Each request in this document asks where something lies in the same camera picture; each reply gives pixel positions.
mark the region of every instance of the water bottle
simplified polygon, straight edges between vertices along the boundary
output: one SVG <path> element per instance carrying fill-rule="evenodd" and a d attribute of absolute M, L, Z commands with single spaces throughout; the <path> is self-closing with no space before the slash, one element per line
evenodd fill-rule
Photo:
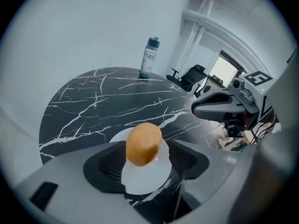
<path fill-rule="evenodd" d="M 139 71 L 139 78 L 148 79 L 150 77 L 151 69 L 153 68 L 159 45 L 160 42 L 158 37 L 149 38 L 148 44 L 145 47 L 145 51 L 143 54 L 142 64 Z"/>

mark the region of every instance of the plate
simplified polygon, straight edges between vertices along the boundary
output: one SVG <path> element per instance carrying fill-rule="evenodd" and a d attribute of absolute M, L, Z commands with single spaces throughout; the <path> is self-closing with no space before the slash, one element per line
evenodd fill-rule
<path fill-rule="evenodd" d="M 128 128 L 117 133 L 109 143 L 127 140 L 133 128 Z M 137 167 L 126 161 L 121 172 L 121 183 L 126 186 L 126 193 L 143 195 L 151 193 L 167 181 L 171 171 L 169 148 L 162 139 L 158 154 L 154 160 L 143 167 Z"/>

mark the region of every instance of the office chair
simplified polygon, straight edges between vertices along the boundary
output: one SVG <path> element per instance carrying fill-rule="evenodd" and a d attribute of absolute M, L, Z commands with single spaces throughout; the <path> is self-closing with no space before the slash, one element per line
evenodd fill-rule
<path fill-rule="evenodd" d="M 225 86 L 223 86 L 223 80 L 219 79 L 216 75 L 207 76 L 206 83 L 198 92 L 195 92 L 194 95 L 196 97 L 199 97 L 200 95 L 206 93 L 210 89 L 219 89 L 219 88 L 221 89 L 225 88 Z"/>
<path fill-rule="evenodd" d="M 167 75 L 166 78 L 186 92 L 189 92 L 195 83 L 206 77 L 204 73 L 205 68 L 201 65 L 191 67 L 188 72 L 181 77 L 181 80 L 175 78 L 175 75 L 179 72 L 173 68 L 172 70 L 174 71 L 173 76 Z"/>

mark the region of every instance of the gray robot arm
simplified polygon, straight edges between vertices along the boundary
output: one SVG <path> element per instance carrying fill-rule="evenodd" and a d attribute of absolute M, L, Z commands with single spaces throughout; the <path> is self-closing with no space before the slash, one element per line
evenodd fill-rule
<path fill-rule="evenodd" d="M 275 79 L 255 71 L 234 78 L 227 89 L 213 89 L 192 104 L 192 113 L 201 119 L 225 123 L 229 137 L 251 130 L 273 111 L 266 96 Z"/>

